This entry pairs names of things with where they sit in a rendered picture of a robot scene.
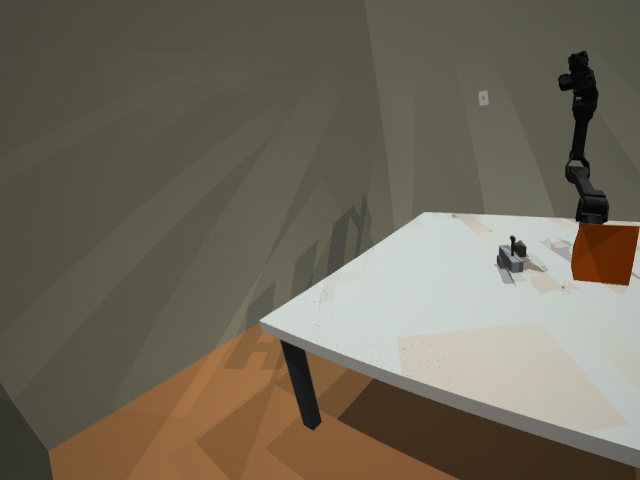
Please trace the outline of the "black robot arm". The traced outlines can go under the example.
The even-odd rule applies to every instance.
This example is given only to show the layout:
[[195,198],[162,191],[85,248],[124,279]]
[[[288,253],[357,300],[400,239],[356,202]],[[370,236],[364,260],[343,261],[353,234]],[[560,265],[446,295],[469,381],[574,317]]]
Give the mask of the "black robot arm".
[[[575,132],[573,136],[572,150],[570,151],[569,160],[565,166],[565,177],[569,183],[575,184],[580,199],[578,202],[577,214],[575,220],[581,224],[602,224],[608,221],[609,202],[602,190],[594,190],[592,184],[588,180],[590,177],[590,164],[585,158],[585,139],[587,135],[588,123],[593,117],[593,112],[597,108],[598,90],[596,87],[596,79],[594,71],[591,69],[594,77],[595,88],[588,93],[573,97],[573,116],[575,118]],[[570,74],[561,74],[558,78],[561,91],[572,90],[572,86],[579,86],[576,82],[574,85]],[[576,97],[581,97],[577,99]],[[569,166],[571,160],[581,161],[581,167]],[[589,214],[583,214],[589,213]],[[601,216],[600,216],[601,215]]]

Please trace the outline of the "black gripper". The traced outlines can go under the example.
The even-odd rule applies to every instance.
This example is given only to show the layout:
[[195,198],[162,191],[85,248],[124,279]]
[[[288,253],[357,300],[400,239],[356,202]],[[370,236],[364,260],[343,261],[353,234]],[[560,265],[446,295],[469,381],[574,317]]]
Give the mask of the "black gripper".
[[[580,53],[572,53],[568,57],[569,70],[571,72],[570,77],[573,80],[572,86],[573,94],[576,96],[591,92],[595,88],[594,77],[591,74],[591,69],[588,67],[588,54],[586,51]],[[577,85],[576,84],[576,85]]]

